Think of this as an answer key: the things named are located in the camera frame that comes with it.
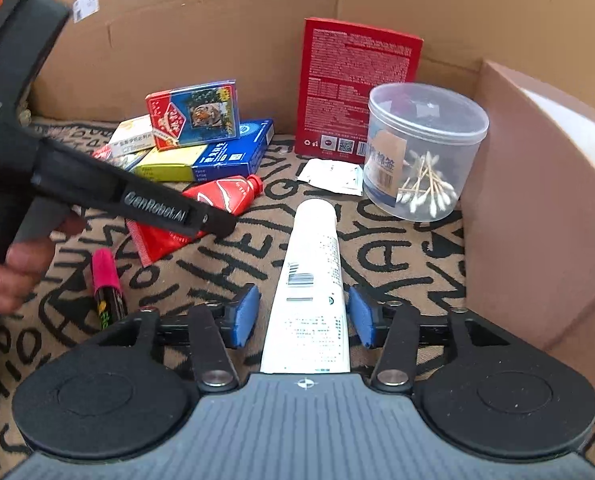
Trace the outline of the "person's left hand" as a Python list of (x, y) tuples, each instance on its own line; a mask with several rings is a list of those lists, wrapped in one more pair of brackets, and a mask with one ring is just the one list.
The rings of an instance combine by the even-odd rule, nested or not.
[(55, 256), (50, 235), (12, 244), (0, 263), (0, 314), (11, 314), (27, 300)]

